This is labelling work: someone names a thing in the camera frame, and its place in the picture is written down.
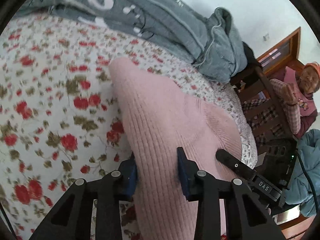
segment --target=silver screw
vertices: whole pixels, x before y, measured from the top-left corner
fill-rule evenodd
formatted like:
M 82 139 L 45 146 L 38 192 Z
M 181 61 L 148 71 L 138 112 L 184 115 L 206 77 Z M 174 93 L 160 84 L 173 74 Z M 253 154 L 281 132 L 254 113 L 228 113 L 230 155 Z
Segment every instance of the silver screw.
M 121 172 L 120 171 L 113 171 L 111 172 L 111 176 L 112 177 L 119 177 L 121 175 Z
M 207 173 L 205 171 L 199 170 L 199 171 L 197 171 L 197 175 L 199 177 L 204 177 L 205 175 L 207 175 Z
M 76 184 L 77 186 L 81 186 L 82 184 L 84 184 L 84 179 L 77 179 L 76 182 L 75 182 L 75 184 Z
M 240 186 L 242 184 L 242 180 L 241 179 L 234 179 L 233 183 Z

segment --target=blue jacket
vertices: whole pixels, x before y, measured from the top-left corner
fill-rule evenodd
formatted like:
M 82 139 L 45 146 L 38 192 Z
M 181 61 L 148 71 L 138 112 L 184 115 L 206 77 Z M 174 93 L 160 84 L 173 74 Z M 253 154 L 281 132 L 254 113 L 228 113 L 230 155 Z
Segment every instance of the blue jacket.
M 304 134 L 298 142 L 298 152 L 316 190 L 320 203 L 320 130 L 313 129 Z M 311 187 L 302 172 L 299 160 L 293 169 L 289 189 L 284 192 L 287 204 L 300 204 L 300 212 L 305 217 L 316 215 Z

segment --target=black cable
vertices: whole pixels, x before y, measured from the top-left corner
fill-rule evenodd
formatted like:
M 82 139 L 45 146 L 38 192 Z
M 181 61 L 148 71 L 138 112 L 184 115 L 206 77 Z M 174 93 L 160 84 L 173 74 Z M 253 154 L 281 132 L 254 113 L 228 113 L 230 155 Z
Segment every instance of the black cable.
M 311 191 L 312 191 L 312 194 L 313 194 L 313 199 L 315 200 L 316 213 L 318 213 L 318 211 L 319 211 L 319 203 L 318 203 L 318 198 L 317 198 L 315 187 L 313 186 L 312 180 L 309 177 L 309 175 L 308 175 L 308 173 L 307 173 L 307 171 L 306 171 L 306 169 L 305 169 L 305 167 L 303 165 L 303 162 L 302 162 L 302 159 L 301 159 L 301 156 L 300 156 L 298 150 L 296 150 L 296 154 L 297 154 L 300 166 L 302 168 L 303 174 L 306 176 L 307 181 L 308 181 L 308 183 L 309 183 L 309 185 L 311 187 Z

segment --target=plaid shirt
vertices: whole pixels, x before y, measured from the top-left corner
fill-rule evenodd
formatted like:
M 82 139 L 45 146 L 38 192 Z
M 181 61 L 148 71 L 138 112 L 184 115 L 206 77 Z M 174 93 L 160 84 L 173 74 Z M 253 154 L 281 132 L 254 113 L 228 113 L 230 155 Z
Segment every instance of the plaid shirt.
M 284 82 L 277 80 L 277 79 L 271 79 L 270 80 L 273 89 L 276 93 L 276 95 L 280 96 L 281 93 L 281 89 L 284 85 Z M 262 103 L 268 101 L 269 98 L 267 99 L 254 99 L 248 102 L 244 102 L 242 104 L 242 109 L 244 114 L 246 114 L 248 112 L 248 110 L 257 107 L 259 105 L 261 105 Z M 280 98 L 280 103 L 284 109 L 284 112 L 286 114 L 290 129 L 292 131 L 293 134 L 296 134 L 300 131 L 300 126 L 301 126 L 301 122 L 300 122 L 300 109 L 299 109 L 299 105 L 295 105 L 295 106 L 288 106 L 287 104 L 284 103 L 284 101 Z M 248 124 L 250 125 L 250 127 L 252 128 L 252 130 L 257 129 L 259 126 L 270 122 L 272 119 L 278 117 L 278 114 L 276 112 L 276 108 L 275 106 L 271 106 L 267 109 L 265 109 L 262 113 L 256 115 L 254 118 L 252 118 Z M 273 128 L 270 129 L 272 134 L 274 136 L 280 136 L 282 134 L 284 134 L 284 131 L 282 129 L 282 125 L 276 125 Z M 255 137 L 257 146 L 259 145 L 263 145 L 266 143 L 266 137 L 264 134 L 260 134 L 258 136 Z

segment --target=woman's hand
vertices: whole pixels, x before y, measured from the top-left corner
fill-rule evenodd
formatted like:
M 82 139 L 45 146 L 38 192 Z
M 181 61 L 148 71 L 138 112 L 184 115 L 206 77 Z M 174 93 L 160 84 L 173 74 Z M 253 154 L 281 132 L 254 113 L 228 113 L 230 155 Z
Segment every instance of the woman's hand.
M 294 93 L 294 86 L 292 84 L 284 84 L 281 89 L 281 97 L 289 106 L 294 106 L 298 103 L 298 99 Z

